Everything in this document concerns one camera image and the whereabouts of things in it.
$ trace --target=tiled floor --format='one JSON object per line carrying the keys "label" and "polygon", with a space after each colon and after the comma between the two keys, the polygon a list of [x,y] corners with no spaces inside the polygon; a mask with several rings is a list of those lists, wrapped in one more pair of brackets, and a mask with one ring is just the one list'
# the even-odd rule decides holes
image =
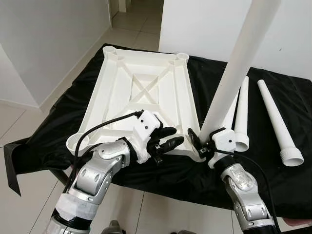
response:
{"label": "tiled floor", "polygon": [[[133,0],[129,13],[113,18],[113,29],[103,37],[111,43],[136,49],[158,50],[161,0]],[[19,175],[22,197],[7,186],[4,144],[30,136],[48,112],[30,111],[0,104],[0,226],[6,234],[41,234],[63,190],[49,172]],[[119,220],[127,234],[168,234],[187,229],[198,234],[241,233],[229,210],[201,206],[142,191],[111,185],[92,223],[92,234],[100,234],[111,219]],[[290,230],[282,219],[283,231]]]}

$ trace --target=robotic hand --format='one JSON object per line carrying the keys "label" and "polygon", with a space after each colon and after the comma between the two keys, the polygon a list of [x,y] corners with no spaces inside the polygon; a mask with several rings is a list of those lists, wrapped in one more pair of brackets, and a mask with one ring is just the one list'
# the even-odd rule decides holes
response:
{"label": "robotic hand", "polygon": [[92,158],[82,166],[68,193],[61,194],[44,234],[88,234],[112,177],[133,160],[144,163],[152,157],[157,164],[161,163],[163,153],[184,141],[179,136],[159,144],[161,138],[175,133],[175,128],[163,128],[154,114],[144,111],[130,138],[95,147]]}

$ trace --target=white plastic tube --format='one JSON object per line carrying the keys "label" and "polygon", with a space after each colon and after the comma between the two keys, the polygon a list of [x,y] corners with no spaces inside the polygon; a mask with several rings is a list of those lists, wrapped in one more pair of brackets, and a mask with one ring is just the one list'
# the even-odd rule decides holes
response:
{"label": "white plastic tube", "polygon": [[288,132],[284,120],[268,90],[264,80],[258,81],[258,86],[267,108],[274,132],[281,148],[280,156],[285,166],[294,167],[303,163],[301,152],[295,147],[293,139]]}
{"label": "white plastic tube", "polygon": [[245,77],[240,87],[236,120],[235,120],[235,141],[236,151],[243,152],[249,149],[249,137],[247,136],[248,121],[248,83],[249,78]]}
{"label": "white plastic tube", "polygon": [[253,0],[199,133],[202,144],[221,127],[253,58],[280,5],[280,0]]}
{"label": "white plastic tube", "polygon": [[231,129],[232,128],[232,123],[233,123],[233,118],[234,118],[234,113],[235,113],[235,107],[236,107],[236,103],[237,103],[237,98],[238,98],[238,93],[236,94],[221,126]]}

